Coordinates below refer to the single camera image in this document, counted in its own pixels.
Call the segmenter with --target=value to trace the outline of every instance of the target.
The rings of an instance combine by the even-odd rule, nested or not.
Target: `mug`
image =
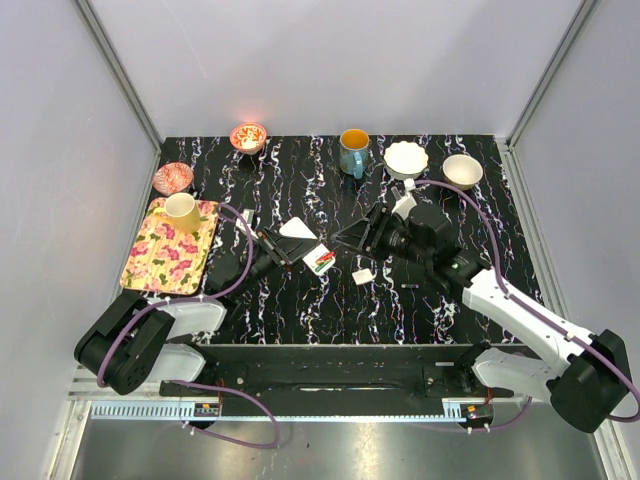
[[[363,130],[352,128],[340,135],[340,169],[362,178],[365,163],[369,158],[369,135]]]
[[[166,219],[176,228],[193,233],[200,228],[200,210],[194,198],[188,193],[175,193],[164,202],[164,207],[153,213],[165,213]]]

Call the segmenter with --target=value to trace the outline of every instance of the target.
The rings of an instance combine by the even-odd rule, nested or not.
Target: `white wall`
[[[92,0],[161,135],[507,135],[580,0]]]
[[[0,1],[0,477],[44,467],[153,151],[72,2]]]
[[[640,3],[602,2],[516,146],[572,320],[640,384]],[[627,398],[622,413],[636,411]],[[640,424],[623,427],[640,471]]]

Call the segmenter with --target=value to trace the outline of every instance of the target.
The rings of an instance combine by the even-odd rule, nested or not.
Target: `red patterned bowl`
[[[243,123],[231,132],[231,145],[248,155],[260,151],[266,140],[267,131],[259,123]]]
[[[185,191],[193,182],[193,170],[186,163],[167,163],[153,176],[153,188],[169,196]]]

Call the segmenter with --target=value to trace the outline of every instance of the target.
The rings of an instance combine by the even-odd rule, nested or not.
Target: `tray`
[[[165,200],[156,198],[149,205],[120,285],[131,290],[193,295],[218,222],[217,202],[197,200],[200,229],[185,233],[167,223],[164,214],[152,213],[164,206]]]

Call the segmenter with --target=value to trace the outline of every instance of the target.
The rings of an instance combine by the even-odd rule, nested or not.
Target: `black marble tabletop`
[[[270,137],[262,152],[243,155],[228,137],[169,138],[161,164],[184,162],[195,174],[196,198],[226,202],[239,210],[255,209],[257,227],[276,229],[300,217],[330,248],[329,237],[364,215],[376,201],[393,204],[391,187],[401,187],[384,170],[382,157],[392,143],[406,140],[429,155],[425,175],[442,180],[442,163],[466,153],[484,167],[485,177],[470,191],[493,221],[507,279],[538,301],[541,295],[509,185],[492,136],[372,136],[365,178],[356,183],[338,167],[334,136]],[[153,191],[151,198],[158,196]],[[457,195],[438,187],[420,189],[423,201],[440,205],[460,229],[459,242],[489,260],[487,231],[476,212]],[[240,254],[246,241],[233,225],[218,226],[208,265],[223,252]],[[513,342],[494,322],[442,295],[423,273],[403,260],[373,262],[338,248],[334,268],[316,277],[304,265],[276,270],[245,296],[246,311],[216,334],[200,332],[203,343],[253,344],[424,344]],[[357,286],[351,273],[370,268],[372,283]]]

